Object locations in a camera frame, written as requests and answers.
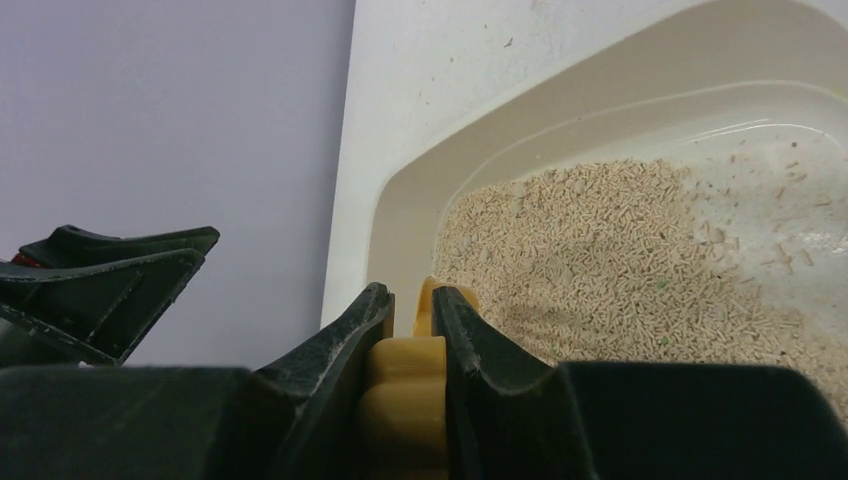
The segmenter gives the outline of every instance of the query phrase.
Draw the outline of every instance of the gray surface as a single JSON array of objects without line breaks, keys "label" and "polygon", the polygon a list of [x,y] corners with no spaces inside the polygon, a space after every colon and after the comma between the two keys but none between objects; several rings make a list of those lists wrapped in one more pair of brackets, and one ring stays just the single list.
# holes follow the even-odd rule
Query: gray surface
[{"label": "gray surface", "polygon": [[317,331],[354,0],[0,3],[0,257],[72,223],[221,242],[130,364]]}]

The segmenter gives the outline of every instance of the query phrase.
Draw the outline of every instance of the litter box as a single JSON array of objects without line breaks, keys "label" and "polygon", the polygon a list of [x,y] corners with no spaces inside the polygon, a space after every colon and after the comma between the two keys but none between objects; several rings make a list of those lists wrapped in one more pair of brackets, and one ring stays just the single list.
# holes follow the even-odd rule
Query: litter box
[{"label": "litter box", "polygon": [[[732,221],[765,302],[839,332],[848,318],[848,10],[839,5],[722,0],[658,13],[509,92],[384,172],[382,190],[357,192],[373,199],[362,212],[367,242],[346,243],[357,238],[350,229],[367,227],[334,219],[322,326],[349,292],[379,281],[397,295],[396,333],[408,335],[440,222],[465,192],[584,162],[663,158],[738,193],[739,208],[712,202],[699,215]],[[790,274],[765,264],[777,244],[812,265],[799,259]],[[342,277],[349,288],[331,288]]]}]

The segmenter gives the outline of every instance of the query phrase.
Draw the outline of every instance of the wood pellet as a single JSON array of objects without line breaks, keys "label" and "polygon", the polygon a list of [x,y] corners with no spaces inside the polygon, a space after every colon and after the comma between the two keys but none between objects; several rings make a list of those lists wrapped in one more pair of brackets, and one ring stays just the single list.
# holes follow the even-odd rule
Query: wood pellet
[{"label": "wood pellet", "polygon": [[[683,189],[685,174],[662,161],[623,161],[468,192],[444,221],[434,272],[473,289],[488,322],[548,363],[794,367],[846,423],[848,348],[799,312],[764,304],[757,277],[740,278],[729,255],[720,268],[708,260],[687,214],[698,197]],[[738,248],[733,231],[706,233],[710,245]],[[791,268],[783,246],[774,251],[768,263]],[[798,255],[815,268],[806,250]]]}]

